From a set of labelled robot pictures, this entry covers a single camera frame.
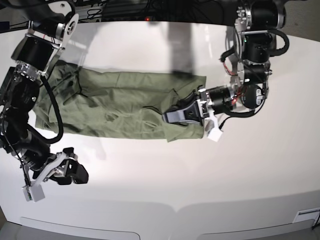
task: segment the folded cloth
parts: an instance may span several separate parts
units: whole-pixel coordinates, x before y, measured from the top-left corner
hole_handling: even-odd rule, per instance
[[[197,124],[169,124],[162,119],[187,97],[204,76],[163,73],[104,72],[59,61],[49,80],[66,133],[126,139],[199,139]],[[58,132],[52,103],[42,86],[33,108],[36,128]]]

